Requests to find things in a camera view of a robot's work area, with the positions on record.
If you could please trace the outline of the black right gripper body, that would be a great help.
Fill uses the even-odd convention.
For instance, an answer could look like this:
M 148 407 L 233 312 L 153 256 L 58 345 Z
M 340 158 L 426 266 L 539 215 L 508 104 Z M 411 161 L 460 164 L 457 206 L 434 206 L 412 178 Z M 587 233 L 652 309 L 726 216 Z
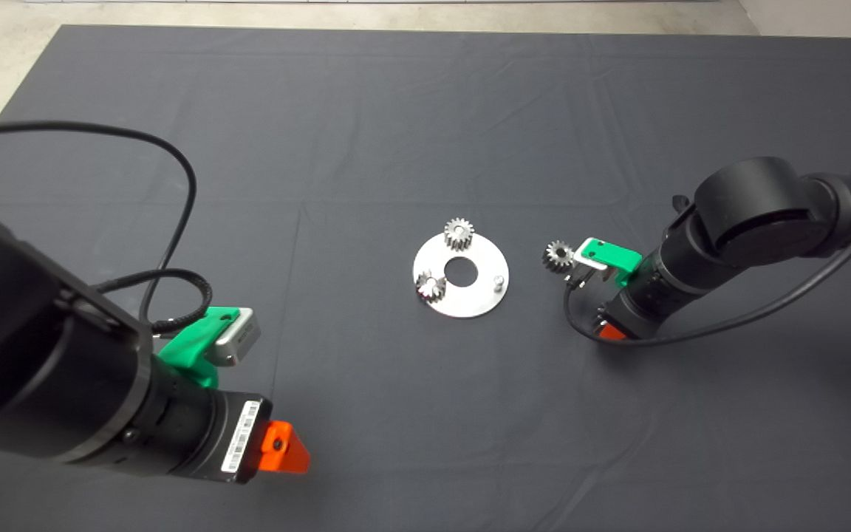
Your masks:
M 602 305 L 602 319 L 621 331 L 624 338 L 648 340 L 666 322 L 666 314 L 641 306 L 629 290 L 619 290 Z

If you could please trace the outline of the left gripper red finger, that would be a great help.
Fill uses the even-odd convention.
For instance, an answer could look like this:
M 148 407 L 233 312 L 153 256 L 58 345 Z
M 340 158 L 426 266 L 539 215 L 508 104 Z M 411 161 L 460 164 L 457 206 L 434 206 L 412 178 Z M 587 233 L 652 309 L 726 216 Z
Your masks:
M 307 474 L 311 455 L 293 424 L 271 420 L 261 445 L 258 471 L 274 474 Z

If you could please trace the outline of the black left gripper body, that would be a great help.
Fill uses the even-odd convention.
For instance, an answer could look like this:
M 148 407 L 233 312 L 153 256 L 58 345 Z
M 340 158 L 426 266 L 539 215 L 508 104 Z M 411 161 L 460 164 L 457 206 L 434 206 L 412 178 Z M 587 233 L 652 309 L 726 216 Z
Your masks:
M 213 391 L 212 421 L 182 477 L 245 485 L 256 476 L 273 404 L 247 392 Z

